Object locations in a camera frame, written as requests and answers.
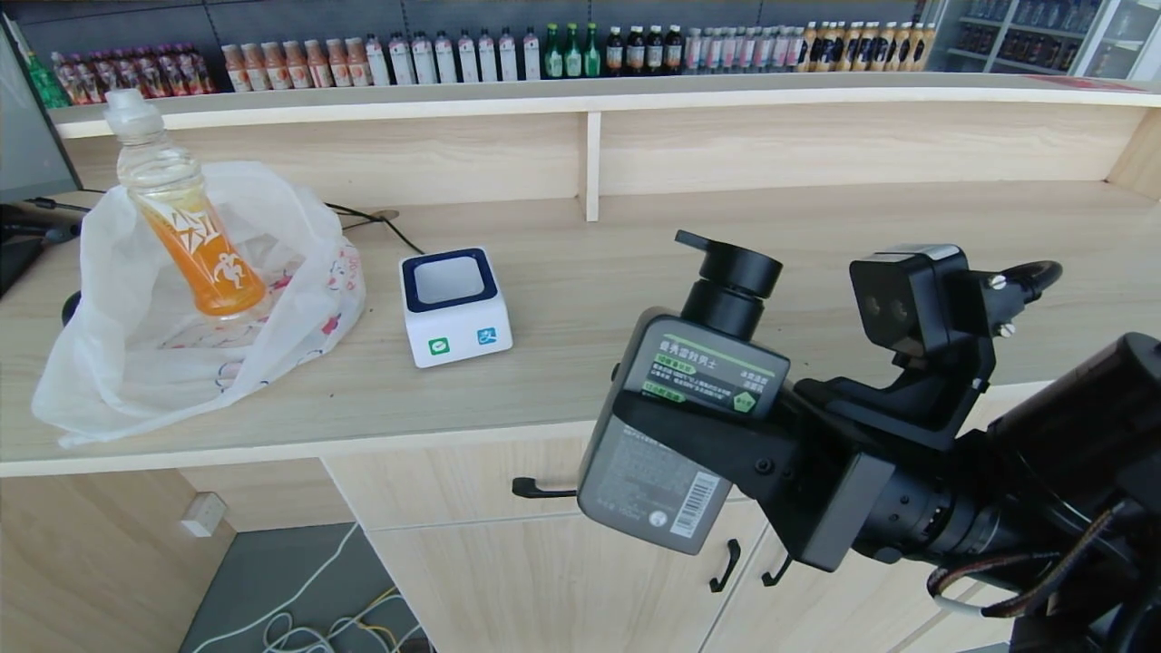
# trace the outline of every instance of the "white plastic bag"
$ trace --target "white plastic bag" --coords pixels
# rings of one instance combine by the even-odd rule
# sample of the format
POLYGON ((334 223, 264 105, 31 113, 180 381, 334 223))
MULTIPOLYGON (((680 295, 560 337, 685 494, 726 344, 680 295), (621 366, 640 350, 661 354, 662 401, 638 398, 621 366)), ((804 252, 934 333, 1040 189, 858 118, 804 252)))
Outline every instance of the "white plastic bag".
POLYGON ((123 187, 85 216, 81 302, 57 338, 33 414, 63 446, 151 431, 232 404, 334 347, 362 314, 359 252, 307 188, 252 162, 208 164, 210 202, 266 281, 260 322, 215 325, 123 187))

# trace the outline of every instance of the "green icon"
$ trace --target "green icon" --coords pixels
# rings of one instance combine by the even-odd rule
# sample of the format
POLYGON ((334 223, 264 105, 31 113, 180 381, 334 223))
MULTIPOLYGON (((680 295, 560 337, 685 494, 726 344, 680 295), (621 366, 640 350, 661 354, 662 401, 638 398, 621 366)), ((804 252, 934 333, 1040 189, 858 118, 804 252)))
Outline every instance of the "green icon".
POLYGON ((750 409, 757 403, 758 400, 753 399, 753 395, 750 393, 734 395, 734 410, 737 410, 738 412, 749 412, 750 409))
POLYGON ((452 345, 447 343, 447 338, 434 338, 427 340, 427 351, 432 352, 432 356, 439 356, 450 352, 452 345))

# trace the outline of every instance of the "floor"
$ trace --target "floor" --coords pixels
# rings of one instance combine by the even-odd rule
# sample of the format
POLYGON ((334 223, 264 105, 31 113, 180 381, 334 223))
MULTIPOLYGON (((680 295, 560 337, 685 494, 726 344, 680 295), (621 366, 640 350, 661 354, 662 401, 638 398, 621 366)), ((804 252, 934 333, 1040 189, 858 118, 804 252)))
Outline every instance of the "floor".
MULTIPOLYGON (((225 554, 214 582, 205 593, 194 623, 186 633, 180 653, 193 653, 202 643, 243 627, 283 603, 334 554, 351 524, 310 526, 277 531, 238 533, 225 554)), ((323 572, 288 611, 294 625, 325 633, 344 616, 360 612, 370 601, 392 587, 391 577, 375 557, 361 530, 347 541, 342 553, 323 572)), ((201 653, 255 653, 262 651, 262 629, 253 629, 211 644, 201 653)), ((384 626, 402 637, 416 625, 403 601, 390 601, 363 619, 384 626)), ((271 629, 274 637, 286 632, 283 619, 271 629)), ((283 648, 300 648, 317 641, 307 634, 294 636, 283 648)), ((338 653, 384 653, 374 638, 352 626, 336 638, 338 653)), ((401 648, 406 653, 427 653, 423 631, 417 631, 401 648)))

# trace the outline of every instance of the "white cable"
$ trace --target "white cable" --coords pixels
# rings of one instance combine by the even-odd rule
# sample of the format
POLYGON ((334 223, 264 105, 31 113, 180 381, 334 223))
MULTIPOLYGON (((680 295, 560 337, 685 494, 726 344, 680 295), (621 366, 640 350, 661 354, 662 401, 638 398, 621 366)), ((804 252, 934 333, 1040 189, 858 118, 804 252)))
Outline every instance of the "white cable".
MULTIPOLYGON (((334 647, 331 645, 331 640, 333 640, 336 637, 338 637, 339 633, 341 633, 342 631, 347 630, 352 624, 355 624, 355 623, 360 622, 365 615, 367 615, 368 612, 370 612, 375 608, 377 608, 377 607, 380 607, 380 605, 382 605, 384 603, 388 603, 390 601, 402 601, 403 597, 399 596, 398 594, 394 594, 391 596, 384 596, 384 597, 380 598, 378 601, 375 601, 374 603, 367 605, 367 608, 365 608, 361 612, 359 612, 354 617, 339 617, 338 619, 334 620, 333 624, 331 624, 331 627, 326 632, 325 636, 323 636, 320 632, 318 632, 318 631, 316 631, 313 629, 307 627, 307 626, 297 626, 296 627, 294 625, 294 619, 291 618, 290 612, 287 612, 287 611, 283 611, 283 610, 288 605, 290 605, 291 603, 294 603, 295 601, 297 601, 298 597, 302 596, 303 593, 307 591, 307 588, 309 588, 311 586, 311 583, 313 583, 315 580, 318 579, 318 576, 320 576, 323 574, 323 572, 325 572, 326 568, 331 566, 331 562, 334 562, 339 558, 339 555, 342 553, 342 548, 347 545, 347 540, 351 539, 351 536, 353 536, 356 530, 359 530, 359 524, 358 523, 352 524, 351 530, 347 531, 347 534, 345 534, 342 537, 342 540, 339 541, 339 547, 334 551, 334 554, 331 555, 325 562, 323 562, 323 565, 318 569, 316 569, 315 573, 311 574, 311 576, 309 579, 307 579, 307 582, 303 583, 303 586, 301 588, 298 588, 298 591, 296 591, 294 596, 291 596, 290 598, 288 598, 282 604, 275 607, 273 610, 271 610, 266 615, 262 615, 261 617, 254 619, 251 624, 248 624, 246 626, 243 626, 243 627, 240 627, 238 630, 228 632, 225 634, 219 634, 219 636, 217 636, 217 637, 215 637, 212 639, 207 639, 197 648, 194 648, 193 653, 201 653, 201 651, 203 648, 205 648, 207 646, 209 646, 210 644, 215 644, 217 641, 222 641, 223 639, 230 639, 231 637, 241 634, 241 633, 248 631, 250 629, 257 626, 258 624, 262 623, 266 619, 269 619, 269 620, 267 622, 266 627, 262 630, 262 644, 266 646, 266 648, 262 650, 262 653, 336 653, 334 647), (287 619, 287 626, 288 626, 287 632, 283 633, 282 636, 277 637, 276 639, 271 640, 269 639, 271 626, 273 626, 275 623, 277 623, 280 619, 282 619, 282 617, 286 617, 286 619, 287 619), (313 636, 317 639, 317 641, 315 641, 313 644, 310 644, 310 645, 308 645, 305 647, 302 647, 302 648, 280 648, 281 646, 286 645, 286 643, 293 636, 295 636, 297 633, 307 633, 307 634, 313 636)), ((374 636, 375 640, 380 644, 380 646, 383 647, 383 651, 388 651, 387 643, 383 641, 383 638, 380 637, 378 633, 376 633, 374 631, 365 630, 365 629, 360 629, 360 630, 363 630, 363 632, 374 636)), ((390 653, 398 653, 399 648, 402 648, 402 646, 403 646, 403 643, 406 641, 411 636, 413 636, 418 630, 419 630, 419 626, 417 625, 416 627, 413 627, 410 631, 408 631, 408 633, 404 634, 403 638, 401 638, 398 640, 398 644, 396 645, 395 650, 390 651, 390 653)))

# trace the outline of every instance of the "green bottle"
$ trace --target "green bottle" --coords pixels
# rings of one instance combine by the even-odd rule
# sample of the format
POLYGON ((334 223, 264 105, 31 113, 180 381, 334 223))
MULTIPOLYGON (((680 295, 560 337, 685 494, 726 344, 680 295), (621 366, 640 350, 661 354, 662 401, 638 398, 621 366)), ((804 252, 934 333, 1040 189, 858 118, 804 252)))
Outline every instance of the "green bottle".
POLYGON ((580 45, 577 43, 577 23, 569 23, 568 41, 564 45, 564 77, 580 77, 580 67, 584 57, 580 56, 580 45))
POLYGON ((597 23, 589 23, 587 41, 584 48, 584 76, 600 77, 600 50, 597 48, 597 23))
POLYGON ((548 23, 548 38, 545 43, 545 78, 560 79, 564 77, 564 56, 561 55, 561 43, 556 37, 556 23, 548 23))

